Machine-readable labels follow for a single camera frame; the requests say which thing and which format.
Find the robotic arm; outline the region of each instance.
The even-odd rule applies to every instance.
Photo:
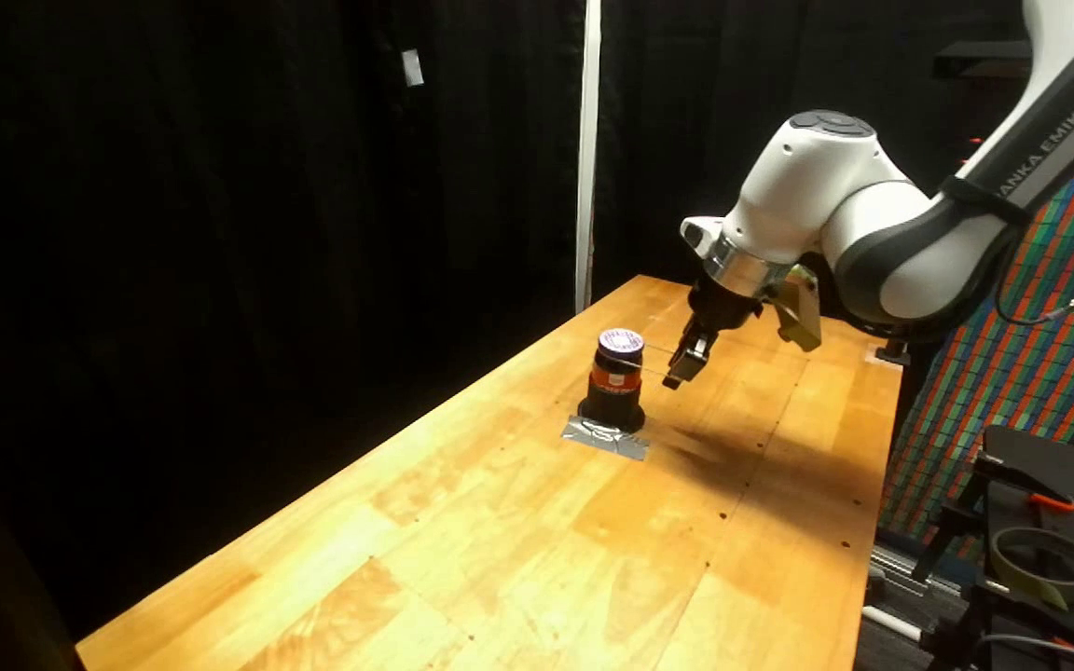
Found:
[[[701,260],[692,317],[662,378],[692,381],[720,328],[774,304],[779,335],[821,348],[821,253],[858,328],[904,338],[959,323],[1001,253],[1074,175],[1074,0],[1024,0],[1034,70],[1013,111],[923,198],[878,150],[877,129],[839,111],[789,114],[727,217],[687,217]]]

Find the wooden tabletop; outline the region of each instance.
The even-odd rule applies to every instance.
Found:
[[[636,276],[79,640],[108,666],[851,666],[897,370],[763,312],[660,386],[687,287]],[[645,460],[564,441],[645,335]]]

